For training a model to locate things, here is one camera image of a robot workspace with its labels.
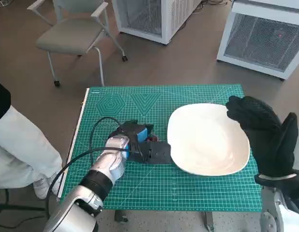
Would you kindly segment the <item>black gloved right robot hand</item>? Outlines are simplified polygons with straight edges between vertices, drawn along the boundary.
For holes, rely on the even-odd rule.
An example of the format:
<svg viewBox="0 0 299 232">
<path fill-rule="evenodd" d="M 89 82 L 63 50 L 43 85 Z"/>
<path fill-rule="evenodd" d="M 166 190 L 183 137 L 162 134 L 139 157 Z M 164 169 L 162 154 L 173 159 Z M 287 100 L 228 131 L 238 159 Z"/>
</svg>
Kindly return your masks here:
<svg viewBox="0 0 299 232">
<path fill-rule="evenodd" d="M 237 121 L 249 139 L 258 173 L 268 177 L 294 174 L 298 118 L 289 113 L 281 122 L 273 109 L 256 98 L 230 96 L 227 116 Z"/>
</svg>

